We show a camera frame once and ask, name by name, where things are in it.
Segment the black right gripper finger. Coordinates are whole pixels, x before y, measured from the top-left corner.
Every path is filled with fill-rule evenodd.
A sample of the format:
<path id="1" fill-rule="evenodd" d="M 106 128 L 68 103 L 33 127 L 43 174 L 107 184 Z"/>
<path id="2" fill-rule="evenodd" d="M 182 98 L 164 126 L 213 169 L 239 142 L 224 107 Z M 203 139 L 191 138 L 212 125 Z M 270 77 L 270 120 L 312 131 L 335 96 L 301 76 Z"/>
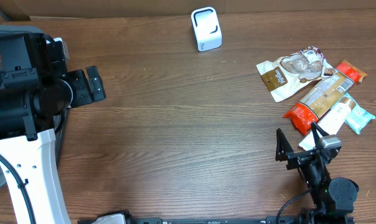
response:
<path id="1" fill-rule="evenodd" d="M 285 137 L 283 131 L 278 128 L 276 130 L 276 161 L 287 161 L 294 154 L 294 151 Z"/>
<path id="2" fill-rule="evenodd" d="M 312 122 L 311 123 L 311 131 L 314 138 L 315 146 L 314 148 L 317 148 L 318 141 L 323 138 L 324 136 L 328 136 L 329 134 L 323 130 L 317 123 Z"/>

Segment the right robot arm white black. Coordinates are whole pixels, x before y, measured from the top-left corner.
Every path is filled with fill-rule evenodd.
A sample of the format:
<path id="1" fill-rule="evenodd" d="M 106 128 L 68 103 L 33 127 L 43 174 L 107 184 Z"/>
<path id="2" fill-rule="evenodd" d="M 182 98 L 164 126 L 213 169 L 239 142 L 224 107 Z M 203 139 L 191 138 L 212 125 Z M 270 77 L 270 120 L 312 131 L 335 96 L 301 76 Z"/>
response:
<path id="1" fill-rule="evenodd" d="M 342 147 L 341 140 L 328 134 L 315 122 L 311 123 L 315 146 L 295 153 L 281 129 L 276 130 L 276 161 L 286 161 L 288 170 L 296 169 L 307 190 L 288 200 L 274 218 L 275 223 L 354 223 L 349 214 L 354 211 L 359 186 L 344 177 L 331 178 L 326 165 Z M 296 218 L 284 217 L 282 212 L 294 201 L 309 194 L 314 208 L 302 209 Z"/>

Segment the teal wet wipes pack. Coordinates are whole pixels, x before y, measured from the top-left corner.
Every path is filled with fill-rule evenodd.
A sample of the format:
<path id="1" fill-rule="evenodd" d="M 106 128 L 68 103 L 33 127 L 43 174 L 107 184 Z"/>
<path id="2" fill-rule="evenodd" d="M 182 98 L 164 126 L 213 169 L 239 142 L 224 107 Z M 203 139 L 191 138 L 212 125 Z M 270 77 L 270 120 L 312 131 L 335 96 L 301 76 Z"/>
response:
<path id="1" fill-rule="evenodd" d="M 360 134 L 361 130 L 372 120 L 375 116 L 363 109 L 348 93 L 344 94 L 345 97 L 354 101 L 355 106 L 345 120 L 345 123 L 350 127 L 353 132 Z"/>

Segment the white barcode scanner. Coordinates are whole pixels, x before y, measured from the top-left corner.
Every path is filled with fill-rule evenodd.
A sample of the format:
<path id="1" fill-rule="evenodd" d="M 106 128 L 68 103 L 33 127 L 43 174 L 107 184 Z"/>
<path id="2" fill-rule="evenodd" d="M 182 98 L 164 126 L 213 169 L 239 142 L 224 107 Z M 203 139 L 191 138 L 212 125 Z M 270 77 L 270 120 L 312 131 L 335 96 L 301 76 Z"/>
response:
<path id="1" fill-rule="evenodd" d="M 213 7 L 194 10 L 190 15 L 199 52 L 216 49 L 222 44 L 217 12 Z"/>

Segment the orange spaghetti pack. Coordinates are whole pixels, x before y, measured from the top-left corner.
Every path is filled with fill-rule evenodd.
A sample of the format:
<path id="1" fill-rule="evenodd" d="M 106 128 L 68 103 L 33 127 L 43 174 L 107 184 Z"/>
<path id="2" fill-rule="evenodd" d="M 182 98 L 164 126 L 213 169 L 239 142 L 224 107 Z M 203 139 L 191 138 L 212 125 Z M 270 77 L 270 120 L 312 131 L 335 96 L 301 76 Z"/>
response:
<path id="1" fill-rule="evenodd" d="M 319 81 L 283 116 L 289 118 L 303 135 L 311 129 L 311 123 L 318 122 L 346 92 L 367 76 L 346 60 L 326 70 L 326 74 L 330 77 Z"/>

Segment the beige paper pouch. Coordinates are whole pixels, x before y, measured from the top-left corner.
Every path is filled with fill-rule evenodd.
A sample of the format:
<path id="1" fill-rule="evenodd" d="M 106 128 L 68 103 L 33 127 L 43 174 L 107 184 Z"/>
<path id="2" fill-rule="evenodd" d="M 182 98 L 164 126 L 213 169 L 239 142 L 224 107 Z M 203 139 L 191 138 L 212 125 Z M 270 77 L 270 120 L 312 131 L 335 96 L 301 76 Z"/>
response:
<path id="1" fill-rule="evenodd" d="M 256 65 L 275 102 L 293 96 L 313 81 L 324 80 L 335 74 L 321 50 L 308 46 L 288 56 Z"/>

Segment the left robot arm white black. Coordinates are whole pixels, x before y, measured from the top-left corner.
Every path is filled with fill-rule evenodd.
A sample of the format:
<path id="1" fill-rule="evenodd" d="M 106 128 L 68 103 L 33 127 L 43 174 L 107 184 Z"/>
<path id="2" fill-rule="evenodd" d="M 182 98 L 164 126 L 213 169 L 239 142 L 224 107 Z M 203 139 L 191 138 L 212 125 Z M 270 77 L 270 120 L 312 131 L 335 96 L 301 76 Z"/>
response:
<path id="1" fill-rule="evenodd" d="M 57 172 L 55 116 L 102 101 L 95 66 L 68 71 L 63 43 L 43 33 L 0 37 L 0 166 L 18 223 L 69 223 Z"/>

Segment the white cream tube gold cap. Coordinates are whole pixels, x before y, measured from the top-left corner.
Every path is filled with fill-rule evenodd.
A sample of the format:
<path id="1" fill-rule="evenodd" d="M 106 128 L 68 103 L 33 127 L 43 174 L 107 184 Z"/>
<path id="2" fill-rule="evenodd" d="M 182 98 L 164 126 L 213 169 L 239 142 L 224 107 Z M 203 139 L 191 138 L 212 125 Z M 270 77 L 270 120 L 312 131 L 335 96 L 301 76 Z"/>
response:
<path id="1" fill-rule="evenodd" d="M 317 124 L 328 134 L 337 134 L 356 105 L 353 99 L 344 96 L 317 122 Z M 312 131 L 299 143 L 299 147 L 305 151 L 313 149 L 315 145 L 316 143 L 314 142 Z"/>

